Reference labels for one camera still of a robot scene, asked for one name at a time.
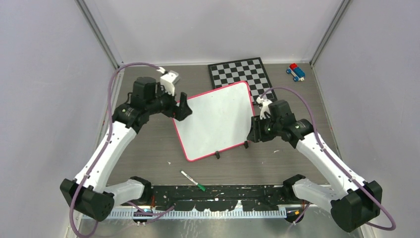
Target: cable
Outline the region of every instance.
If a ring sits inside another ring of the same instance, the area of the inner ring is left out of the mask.
[[[131,206],[135,207],[137,210],[139,210],[139,211],[140,211],[140,212],[135,212],[134,214],[139,214],[139,215],[144,215],[144,216],[157,216],[156,218],[153,218],[153,219],[151,219],[151,220],[149,220],[149,221],[145,222],[145,225],[146,225],[146,224],[150,224],[150,223],[152,223],[152,222],[155,222],[157,219],[161,218],[163,215],[165,215],[166,213],[168,213],[168,212],[172,211],[172,210],[175,208],[174,206],[171,206],[171,207],[170,207],[168,210],[166,210],[165,212],[161,212],[161,213],[150,213],[150,212],[146,212],[146,211],[144,211],[143,209],[141,209],[140,207],[138,207],[138,206],[137,206],[136,204],[134,204],[133,202],[127,202],[127,203],[128,203],[128,204],[130,204]],[[120,234],[121,232],[125,231],[126,229],[128,229],[128,228],[130,228],[130,227],[132,227],[132,226],[134,226],[134,225],[139,226],[139,224],[140,224],[140,223],[131,223],[131,224],[127,225],[126,227],[124,227],[124,228],[120,229],[119,231],[115,232],[115,233],[114,233],[114,234],[112,234],[112,235],[95,235],[95,236],[97,236],[97,237],[115,237],[115,236],[117,236],[118,234]]]
[[[383,227],[383,226],[379,226],[376,224],[372,224],[370,222],[366,222],[366,224],[381,229],[381,230],[385,230],[385,231],[393,231],[395,230],[395,228],[397,227],[397,224],[395,223],[394,218],[391,216],[391,214],[385,209],[384,206],[382,206],[382,204],[380,204],[380,202],[378,202],[378,200],[376,198],[374,198],[359,182],[357,182],[356,180],[352,179],[352,175],[347,172],[331,155],[330,153],[322,146],[321,140],[319,138],[318,135],[318,129],[315,123],[315,119],[314,119],[314,115],[312,113],[312,110],[310,109],[308,102],[301,96],[299,95],[295,90],[290,89],[290,88],[285,88],[285,87],[273,87],[273,88],[269,88],[267,89],[263,94],[261,94],[260,98],[263,98],[263,96],[268,93],[269,91],[272,91],[274,89],[284,89],[286,91],[289,91],[291,93],[293,93],[294,95],[296,95],[305,105],[306,109],[308,110],[309,116],[311,118],[311,122],[312,122],[312,126],[314,127],[314,134],[315,134],[315,138],[316,141],[318,142],[319,146],[321,147],[321,150],[326,154],[326,156],[350,179],[350,181],[352,181],[361,191],[363,191],[366,196],[368,196],[368,198],[370,200],[372,200],[372,202],[374,202],[379,208],[380,210],[383,211],[383,213],[386,215],[386,217],[389,219],[389,221],[391,222],[391,227]]]
[[[308,202],[308,204],[306,205],[306,207],[303,209],[303,211],[299,214],[299,216],[298,216],[298,218],[296,218],[296,220],[292,223],[292,224],[290,224],[289,225],[289,227],[287,228],[287,230],[286,230],[286,234],[287,233],[289,233],[289,230],[290,230],[290,228],[292,228],[292,226],[295,226],[296,225],[296,223],[298,222],[298,220],[300,220],[301,219],[301,217],[303,217],[303,214],[306,212],[306,210],[309,208],[309,206],[311,205],[312,203],[310,203],[310,202]]]
[[[172,211],[175,207],[171,206],[168,210],[164,211],[164,212],[160,212],[160,213],[150,213],[150,212],[146,212],[145,210],[141,209],[139,206],[137,206],[136,204],[134,204],[133,202],[127,202],[129,205],[135,207],[137,210],[139,210],[139,212],[136,212],[137,214],[142,214],[142,215],[146,215],[146,216],[163,216],[166,213]]]
[[[109,144],[109,141],[111,140],[111,136],[112,136],[112,90],[113,90],[113,85],[114,85],[114,81],[115,78],[117,76],[117,74],[127,68],[127,67],[131,67],[131,66],[136,66],[136,65],[146,65],[146,66],[150,66],[153,68],[156,68],[157,70],[160,69],[160,67],[154,65],[154,64],[150,64],[150,63],[143,63],[143,62],[135,62],[135,63],[128,63],[125,65],[122,65],[120,68],[116,69],[114,71],[114,73],[111,76],[111,79],[109,80],[108,83],[108,97],[107,97],[107,114],[108,114],[108,123],[109,123],[109,132],[108,132],[108,137],[106,138],[106,143],[104,144],[104,146],[102,147],[102,149],[99,151],[99,154],[96,156],[95,160],[93,161],[92,165],[88,168],[88,170],[86,171],[86,174],[83,176],[82,180],[80,181],[79,185],[76,188],[76,191],[74,192],[73,198],[71,199],[71,203],[70,203],[70,212],[69,212],[69,218],[70,218],[70,226],[71,229],[73,230],[73,232],[80,238],[89,238],[91,237],[95,231],[96,228],[98,227],[98,222],[96,221],[95,226],[92,230],[92,232],[90,232],[88,235],[84,235],[81,234],[76,227],[76,224],[74,223],[74,207],[76,204],[76,199],[80,193],[80,190],[82,189],[83,184],[85,183],[87,177],[89,176],[89,174],[92,172],[93,168],[95,167],[95,165],[98,163],[98,160],[101,158],[102,154],[104,153],[106,147]]]
[[[128,103],[128,101],[130,100],[130,96],[131,96],[131,92],[130,93],[127,93],[127,100],[125,100],[125,102],[124,103]]]
[[[150,204],[150,210],[155,206],[155,196],[152,197],[152,203]]]

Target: floor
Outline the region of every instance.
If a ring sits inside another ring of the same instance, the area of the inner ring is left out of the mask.
[[[265,69],[273,87],[290,87],[308,101],[320,134],[331,148],[335,148],[315,77],[309,64],[299,66],[307,75],[304,82],[294,82],[292,76],[286,74],[288,64],[266,64]],[[182,78],[176,85],[178,95],[183,91],[193,96],[212,89],[206,65],[165,68],[178,72]],[[117,105],[127,99],[127,93],[131,92],[133,82],[139,76],[158,79],[159,74],[149,67],[126,69]],[[309,119],[305,106],[296,96],[280,90],[277,90],[276,94],[278,99],[289,102],[296,119]],[[131,176],[142,177],[155,185],[190,184],[180,174],[180,170],[184,170],[201,184],[282,184],[285,179],[296,174],[305,175],[319,184],[327,183],[308,159],[281,139],[251,143],[248,149],[240,146],[220,155],[219,160],[210,156],[188,162],[182,152],[172,119],[164,115],[153,115],[121,155],[108,184],[124,182]]]

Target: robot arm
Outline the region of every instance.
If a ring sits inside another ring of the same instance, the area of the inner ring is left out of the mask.
[[[376,206],[321,150],[309,121],[296,121],[289,104],[284,101],[271,102],[257,99],[262,106],[261,114],[252,117],[251,131],[247,139],[265,142],[280,136],[293,148],[305,155],[322,173],[332,186],[332,190],[311,182],[302,175],[293,176],[283,182],[282,194],[288,200],[306,200],[331,213],[337,225],[347,232],[370,221],[379,215]],[[318,134],[324,149],[347,172],[352,180],[364,184],[364,188],[379,202],[382,188],[375,182],[367,183],[364,178],[352,171],[340,158],[332,153]]]
[[[109,142],[107,142],[107,132],[86,166],[73,180],[64,179],[61,183],[60,190],[67,204],[70,205],[78,182],[83,179],[105,143],[108,143],[107,148],[83,183],[76,198],[75,210],[97,221],[103,221],[115,205],[134,199],[140,202],[149,199],[151,183],[142,178],[132,177],[124,183],[113,186],[106,186],[106,183],[122,152],[142,126],[149,121],[150,115],[162,113],[167,117],[183,120],[192,114],[185,93],[181,93],[179,104],[175,100],[175,83],[178,79],[178,74],[173,71],[165,72],[159,83],[149,77],[137,78],[130,102],[118,106],[114,111],[113,131]]]

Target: black and white checkerboard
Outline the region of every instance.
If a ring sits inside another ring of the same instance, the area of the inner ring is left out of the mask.
[[[259,95],[271,88],[271,83],[261,58],[210,64],[209,73],[213,89],[239,81],[246,81],[250,88],[253,103],[256,102]],[[266,98],[272,101],[277,100],[273,91],[268,92]]]

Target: whiteboard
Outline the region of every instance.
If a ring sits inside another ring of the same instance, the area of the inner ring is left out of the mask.
[[[188,99],[193,113],[173,120],[185,158],[192,162],[244,144],[254,108],[244,81]]]

